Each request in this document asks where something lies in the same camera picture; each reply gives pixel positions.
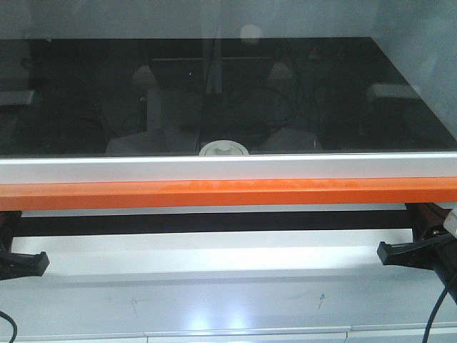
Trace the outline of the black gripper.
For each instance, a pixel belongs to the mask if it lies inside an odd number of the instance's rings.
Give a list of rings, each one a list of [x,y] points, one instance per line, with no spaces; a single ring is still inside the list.
[[[380,242],[376,252],[384,266],[432,266],[434,249],[456,248],[456,238],[444,228],[450,209],[434,203],[406,203],[406,210],[413,242]]]

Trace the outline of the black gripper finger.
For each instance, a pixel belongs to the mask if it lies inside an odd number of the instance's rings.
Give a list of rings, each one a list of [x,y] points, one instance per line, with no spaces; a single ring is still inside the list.
[[[1,280],[42,277],[49,266],[46,252],[15,254],[1,251]]]

